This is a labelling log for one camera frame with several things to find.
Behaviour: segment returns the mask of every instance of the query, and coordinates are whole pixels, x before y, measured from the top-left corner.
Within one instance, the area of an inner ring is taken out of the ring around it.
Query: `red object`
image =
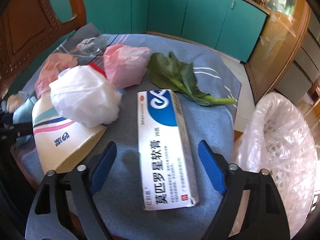
[[[181,195],[181,200],[184,201],[184,200],[188,200],[188,194],[185,194],[185,195]]]
[[[88,63],[88,65],[89,65],[90,67],[92,67],[94,70],[98,71],[98,72],[99,72],[101,75],[103,75],[104,77],[107,77],[107,76],[106,76],[106,73],[104,72],[104,70],[101,69],[101,68],[99,68],[98,65],[96,65],[95,63],[90,62],[90,63]]]

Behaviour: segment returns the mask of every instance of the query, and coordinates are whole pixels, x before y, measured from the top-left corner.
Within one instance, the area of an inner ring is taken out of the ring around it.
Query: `teal stripe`
[[[35,123],[53,116],[59,116],[57,110],[54,107],[38,115],[34,120],[32,120],[32,124],[35,125]]]

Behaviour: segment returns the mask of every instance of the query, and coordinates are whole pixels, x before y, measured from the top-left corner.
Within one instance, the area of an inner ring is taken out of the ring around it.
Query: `green leaf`
[[[193,63],[179,61],[172,51],[168,57],[162,53],[153,53],[147,69],[153,84],[162,89],[184,93],[199,105],[225,105],[235,102],[233,98],[214,98],[210,94],[201,92],[197,87]]]

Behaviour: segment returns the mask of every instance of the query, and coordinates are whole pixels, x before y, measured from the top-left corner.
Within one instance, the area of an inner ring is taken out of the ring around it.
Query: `floor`
[[[234,123],[234,130],[243,132],[244,128],[251,120],[255,109],[248,76],[244,70],[244,66],[241,63],[225,54],[219,54],[225,65],[232,71],[232,73],[242,84],[238,101],[236,121]]]

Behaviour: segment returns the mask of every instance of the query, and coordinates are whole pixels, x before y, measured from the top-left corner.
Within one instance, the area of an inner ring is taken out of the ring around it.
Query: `wooden chair back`
[[[62,23],[49,0],[10,1],[0,16],[0,98],[38,54],[86,24],[83,0],[69,2],[72,18]]]

